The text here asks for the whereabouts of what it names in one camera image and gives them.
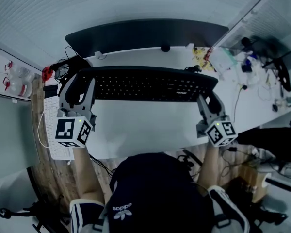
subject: human arm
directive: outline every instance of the human arm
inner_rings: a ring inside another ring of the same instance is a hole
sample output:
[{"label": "human arm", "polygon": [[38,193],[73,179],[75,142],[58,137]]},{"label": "human arm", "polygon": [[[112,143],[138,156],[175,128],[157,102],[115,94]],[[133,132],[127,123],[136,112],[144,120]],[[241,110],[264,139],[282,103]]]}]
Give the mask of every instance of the human arm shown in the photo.
[{"label": "human arm", "polygon": [[87,148],[73,149],[77,188],[82,199],[105,203],[103,192],[92,165]]},{"label": "human arm", "polygon": [[207,150],[205,154],[205,159],[203,166],[200,170],[197,184],[201,187],[208,189],[213,185],[218,183],[218,158],[219,158],[219,148],[214,147],[211,142],[207,145]]}]

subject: white desk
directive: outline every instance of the white desk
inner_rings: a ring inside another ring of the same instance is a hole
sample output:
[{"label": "white desk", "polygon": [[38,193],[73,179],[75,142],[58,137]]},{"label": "white desk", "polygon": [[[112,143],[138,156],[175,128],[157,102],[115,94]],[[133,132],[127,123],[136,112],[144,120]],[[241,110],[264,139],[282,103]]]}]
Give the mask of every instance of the white desk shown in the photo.
[{"label": "white desk", "polygon": [[[104,60],[90,57],[88,61],[94,67],[134,65],[184,69],[195,65],[191,50],[185,48],[172,48],[168,53],[159,49],[133,50],[108,54]],[[272,72],[268,73],[274,85],[275,77]],[[202,74],[218,78],[215,72],[203,71]],[[233,118],[240,88],[236,71],[226,71],[224,79],[219,81],[214,92],[224,103],[226,114]],[[291,108],[280,108],[277,113],[272,111],[274,99],[279,98],[278,83],[271,94],[264,89],[260,89],[259,94],[270,100],[263,101],[258,97],[258,85],[241,92],[235,121],[238,133],[291,111]],[[202,119],[197,103],[95,100],[92,112],[97,115],[96,127],[89,136],[87,147],[97,159],[177,150],[208,141],[207,137],[197,139],[196,124]]]}]

